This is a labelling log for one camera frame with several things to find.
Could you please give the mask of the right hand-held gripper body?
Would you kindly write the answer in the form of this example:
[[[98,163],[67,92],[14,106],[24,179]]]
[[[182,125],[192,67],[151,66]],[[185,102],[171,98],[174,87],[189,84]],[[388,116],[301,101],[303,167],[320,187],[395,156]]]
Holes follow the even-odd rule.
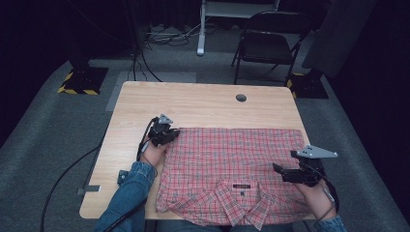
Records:
[[[300,151],[292,151],[291,157],[299,161],[298,169],[285,169],[286,174],[299,177],[296,184],[314,187],[320,180],[326,178],[322,159],[334,159],[338,153],[317,146],[307,145]]]

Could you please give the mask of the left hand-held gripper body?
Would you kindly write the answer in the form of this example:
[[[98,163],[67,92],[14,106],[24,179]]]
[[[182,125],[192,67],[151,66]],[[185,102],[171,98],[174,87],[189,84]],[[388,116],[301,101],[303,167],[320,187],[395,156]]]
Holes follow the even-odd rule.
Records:
[[[148,137],[155,146],[171,142],[167,140],[167,137],[171,134],[169,130],[171,129],[172,123],[173,121],[164,114],[154,119],[154,125],[150,128]]]

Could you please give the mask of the red plaid short-sleeved shirt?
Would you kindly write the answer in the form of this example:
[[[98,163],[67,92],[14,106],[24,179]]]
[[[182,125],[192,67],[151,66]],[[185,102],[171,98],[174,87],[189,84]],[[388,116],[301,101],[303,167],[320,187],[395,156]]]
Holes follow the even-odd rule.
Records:
[[[274,165],[298,167],[299,130],[182,128],[169,145],[156,210],[199,225],[282,224],[309,215]]]

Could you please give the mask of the person's left hand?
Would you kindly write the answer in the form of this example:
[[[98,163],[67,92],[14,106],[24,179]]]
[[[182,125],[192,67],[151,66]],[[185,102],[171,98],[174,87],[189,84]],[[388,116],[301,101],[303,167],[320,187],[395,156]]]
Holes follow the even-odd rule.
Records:
[[[161,158],[164,156],[168,144],[155,146],[150,140],[147,140],[143,145],[143,152],[140,155],[140,161],[150,164],[152,166],[157,166]]]

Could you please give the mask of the person's right hand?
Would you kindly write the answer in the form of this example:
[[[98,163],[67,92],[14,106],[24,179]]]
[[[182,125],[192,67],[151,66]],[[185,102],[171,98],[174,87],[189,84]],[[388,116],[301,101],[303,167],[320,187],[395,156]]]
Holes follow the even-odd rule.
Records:
[[[327,186],[323,180],[314,187],[303,184],[294,184],[294,187],[303,195],[308,208],[316,219],[323,220],[337,216],[334,203],[325,192]]]

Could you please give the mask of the black yellow-striped stand base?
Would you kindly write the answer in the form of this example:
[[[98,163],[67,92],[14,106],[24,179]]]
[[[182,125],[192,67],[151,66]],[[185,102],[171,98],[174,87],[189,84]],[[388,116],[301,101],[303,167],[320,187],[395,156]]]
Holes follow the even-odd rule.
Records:
[[[58,93],[96,96],[101,92],[108,68],[90,67],[84,72],[71,69]]]
[[[303,73],[291,73],[286,77],[285,86],[294,99],[327,99],[329,96],[320,79]]]

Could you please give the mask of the person's denim-clad legs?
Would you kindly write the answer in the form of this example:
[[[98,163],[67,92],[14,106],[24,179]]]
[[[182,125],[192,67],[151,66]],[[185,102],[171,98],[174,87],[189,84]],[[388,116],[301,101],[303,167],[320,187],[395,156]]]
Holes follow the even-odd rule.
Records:
[[[267,224],[258,230],[252,225],[201,226],[187,220],[160,220],[157,232],[294,232],[294,229],[292,223]]]

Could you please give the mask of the white metal stand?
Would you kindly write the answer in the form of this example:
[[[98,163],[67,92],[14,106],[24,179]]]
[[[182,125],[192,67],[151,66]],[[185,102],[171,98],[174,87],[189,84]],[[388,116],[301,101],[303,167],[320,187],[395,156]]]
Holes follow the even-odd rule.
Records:
[[[271,4],[259,4],[201,0],[200,31],[196,50],[197,55],[202,56],[205,53],[205,24],[208,17],[250,18],[260,12],[276,11],[279,2],[280,0],[273,0]]]

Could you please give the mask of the black stand pole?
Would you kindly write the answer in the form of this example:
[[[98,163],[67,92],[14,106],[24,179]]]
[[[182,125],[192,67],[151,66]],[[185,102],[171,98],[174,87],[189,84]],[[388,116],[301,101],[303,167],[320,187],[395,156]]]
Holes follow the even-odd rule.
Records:
[[[131,36],[132,50],[135,55],[143,50],[146,31],[144,11],[141,0],[123,0],[128,28]]]

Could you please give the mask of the black folding chair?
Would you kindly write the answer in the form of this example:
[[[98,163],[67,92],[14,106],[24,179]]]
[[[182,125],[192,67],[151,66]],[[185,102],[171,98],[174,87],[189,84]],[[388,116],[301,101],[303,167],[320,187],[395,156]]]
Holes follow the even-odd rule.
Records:
[[[293,70],[303,40],[312,28],[312,17],[304,13],[265,11],[254,14],[240,34],[231,62],[236,66],[234,83],[239,78],[242,61],[288,66]]]

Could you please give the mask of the dark grey panel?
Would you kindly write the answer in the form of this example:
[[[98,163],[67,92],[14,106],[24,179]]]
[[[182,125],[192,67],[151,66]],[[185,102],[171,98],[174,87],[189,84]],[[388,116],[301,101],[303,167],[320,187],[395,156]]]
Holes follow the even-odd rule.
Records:
[[[334,0],[302,67],[307,76],[336,77],[359,39],[377,0]]]

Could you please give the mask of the grey table bracket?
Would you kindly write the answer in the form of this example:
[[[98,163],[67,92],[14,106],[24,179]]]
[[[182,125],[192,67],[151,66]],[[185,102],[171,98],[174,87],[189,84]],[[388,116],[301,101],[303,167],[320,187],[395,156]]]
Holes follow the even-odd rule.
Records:
[[[85,186],[83,188],[78,188],[76,194],[77,195],[84,195],[86,192],[98,192],[100,191],[101,186],[97,185],[97,186]]]

